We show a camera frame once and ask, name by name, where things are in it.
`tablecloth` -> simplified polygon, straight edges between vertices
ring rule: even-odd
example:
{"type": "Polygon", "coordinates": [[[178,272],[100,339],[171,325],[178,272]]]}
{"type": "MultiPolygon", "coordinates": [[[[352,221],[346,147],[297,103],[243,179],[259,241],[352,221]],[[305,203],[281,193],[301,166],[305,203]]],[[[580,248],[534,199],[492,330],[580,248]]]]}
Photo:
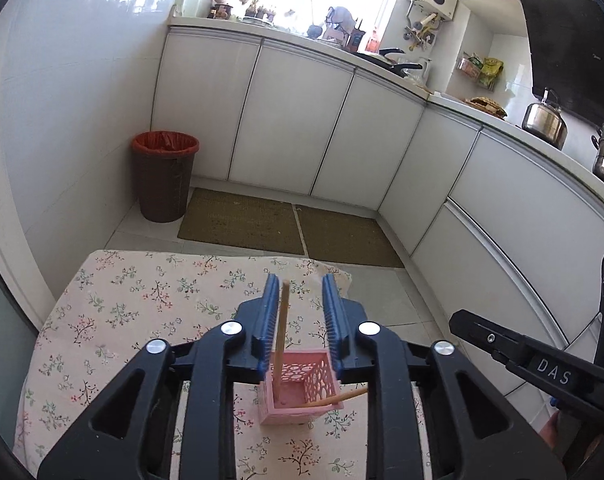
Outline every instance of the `tablecloth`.
{"type": "MultiPolygon", "coordinates": [[[[242,301],[261,295],[269,272],[290,280],[287,348],[325,347],[322,276],[333,273],[342,295],[351,283],[336,267],[280,256],[90,254],[37,338],[16,424],[18,459],[35,475],[66,428],[146,341],[199,338],[230,319],[242,301]]],[[[185,398],[173,439],[172,478],[178,472],[185,398]]],[[[236,384],[234,417],[240,480],[365,477],[366,395],[309,424],[260,426],[256,386],[236,384]]],[[[421,431],[423,426],[420,417],[421,431]]]]}

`range hood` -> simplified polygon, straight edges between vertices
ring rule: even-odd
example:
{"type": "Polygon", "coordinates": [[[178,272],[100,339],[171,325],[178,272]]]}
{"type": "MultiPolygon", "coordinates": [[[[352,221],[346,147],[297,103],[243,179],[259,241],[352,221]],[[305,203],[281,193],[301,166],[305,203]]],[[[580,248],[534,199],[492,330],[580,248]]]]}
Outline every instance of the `range hood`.
{"type": "Polygon", "coordinates": [[[604,122],[604,12],[594,0],[520,0],[527,20],[533,93],[551,87],[560,105],[604,122]]]}

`chopstick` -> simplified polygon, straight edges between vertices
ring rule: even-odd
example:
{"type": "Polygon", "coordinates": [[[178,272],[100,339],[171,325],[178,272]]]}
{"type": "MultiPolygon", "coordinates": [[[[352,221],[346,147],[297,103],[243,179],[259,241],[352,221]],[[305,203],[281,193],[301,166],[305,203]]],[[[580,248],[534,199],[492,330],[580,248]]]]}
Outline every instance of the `chopstick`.
{"type": "Polygon", "coordinates": [[[314,400],[313,402],[307,402],[306,404],[302,404],[302,406],[296,406],[297,408],[316,408],[318,406],[329,406],[330,404],[337,404],[338,402],[342,402],[343,400],[352,399],[353,397],[357,397],[363,395],[368,392],[368,386],[364,386],[364,388],[358,388],[357,390],[351,390],[350,392],[344,392],[343,394],[333,395],[331,397],[326,397],[325,399],[314,400]]]}
{"type": "Polygon", "coordinates": [[[290,283],[282,281],[282,296],[280,298],[280,313],[278,318],[278,333],[275,336],[275,355],[273,357],[273,400],[280,398],[280,383],[282,382],[282,361],[284,358],[284,343],[287,336],[288,291],[290,283]]]}

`brown trash can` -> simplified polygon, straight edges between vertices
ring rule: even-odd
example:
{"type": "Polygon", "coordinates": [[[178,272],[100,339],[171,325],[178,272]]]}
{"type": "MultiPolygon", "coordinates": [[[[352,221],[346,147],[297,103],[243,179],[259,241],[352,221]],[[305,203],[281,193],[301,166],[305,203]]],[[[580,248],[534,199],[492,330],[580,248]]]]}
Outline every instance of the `brown trash can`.
{"type": "Polygon", "coordinates": [[[179,132],[146,132],[135,136],[131,148],[134,185],[144,218],[173,222],[183,216],[198,139],[179,132]]]}

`pink plastic basket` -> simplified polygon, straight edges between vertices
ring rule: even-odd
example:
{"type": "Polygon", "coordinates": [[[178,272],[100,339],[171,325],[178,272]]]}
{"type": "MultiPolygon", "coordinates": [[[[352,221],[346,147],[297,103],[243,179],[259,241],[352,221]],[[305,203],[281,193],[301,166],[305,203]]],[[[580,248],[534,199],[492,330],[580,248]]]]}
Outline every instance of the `pink plastic basket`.
{"type": "Polygon", "coordinates": [[[271,367],[258,387],[260,424],[303,424],[344,407],[339,402],[316,408],[294,408],[340,392],[340,383],[331,369],[329,352],[326,350],[284,352],[280,398],[276,404],[273,402],[272,367],[271,355],[271,367]]]}

